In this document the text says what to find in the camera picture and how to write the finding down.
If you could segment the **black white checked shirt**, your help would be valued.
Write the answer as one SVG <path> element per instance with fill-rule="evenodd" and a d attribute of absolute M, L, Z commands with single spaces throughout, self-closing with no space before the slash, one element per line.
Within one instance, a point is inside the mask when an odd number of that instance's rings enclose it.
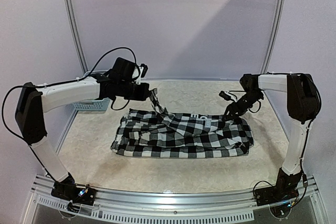
<path fill-rule="evenodd" d="M 150 96 L 152 110 L 130 109 L 117 129 L 111 150 L 145 158 L 224 158 L 244 156 L 254 145 L 250 126 L 242 118 L 172 113 Z"/>

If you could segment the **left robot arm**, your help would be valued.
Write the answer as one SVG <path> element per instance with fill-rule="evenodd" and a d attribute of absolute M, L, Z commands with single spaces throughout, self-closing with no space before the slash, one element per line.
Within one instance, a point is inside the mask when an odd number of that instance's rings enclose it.
<path fill-rule="evenodd" d="M 117 58 L 113 67 L 105 73 L 92 72 L 82 78 L 35 86 L 31 82 L 23 85 L 18 100 L 15 120 L 23 140 L 42 164 L 49 176 L 58 184 L 57 190 L 67 200 L 78 195 L 74 179 L 53 150 L 47 138 L 44 114 L 61 106 L 86 100 L 145 101 L 149 95 L 149 84 L 143 83 L 148 67 L 145 64 Z"/>

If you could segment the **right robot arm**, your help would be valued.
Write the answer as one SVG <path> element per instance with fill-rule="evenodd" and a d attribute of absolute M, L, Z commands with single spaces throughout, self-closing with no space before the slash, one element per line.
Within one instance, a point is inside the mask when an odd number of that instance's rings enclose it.
<path fill-rule="evenodd" d="M 284 200 L 303 177 L 302 163 L 313 121 L 321 110 L 321 97 L 310 74 L 269 73 L 244 74 L 240 81 L 245 94 L 226 107 L 224 121 L 236 119 L 254 103 L 264 98 L 263 91 L 287 94 L 287 112 L 291 118 L 291 132 L 285 160 L 279 169 L 271 196 Z"/>

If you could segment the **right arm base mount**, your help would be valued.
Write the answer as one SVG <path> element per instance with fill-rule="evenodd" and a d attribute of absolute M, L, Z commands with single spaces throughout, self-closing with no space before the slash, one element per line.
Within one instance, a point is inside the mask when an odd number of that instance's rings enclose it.
<path fill-rule="evenodd" d="M 266 183 L 268 187 L 257 188 L 260 183 Z M 302 196 L 299 195 L 299 191 L 296 188 L 290 189 L 287 193 L 281 193 L 275 185 L 272 185 L 266 180 L 258 181 L 254 185 L 252 192 L 257 206 L 271 205 L 283 201 L 288 201 L 289 203 L 287 207 L 293 208 L 304 198 L 307 192 L 308 180 L 304 179 L 302 185 L 304 187 L 304 192 Z"/>

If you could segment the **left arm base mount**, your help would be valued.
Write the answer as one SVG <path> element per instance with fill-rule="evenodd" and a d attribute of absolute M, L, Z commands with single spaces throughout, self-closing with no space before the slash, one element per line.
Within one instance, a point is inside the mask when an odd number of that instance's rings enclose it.
<path fill-rule="evenodd" d="M 69 174 L 63 181 L 55 181 L 51 195 L 53 197 L 68 201 L 67 210 L 78 213 L 81 205 L 93 206 L 97 190 L 89 184 L 76 184 L 74 178 Z"/>

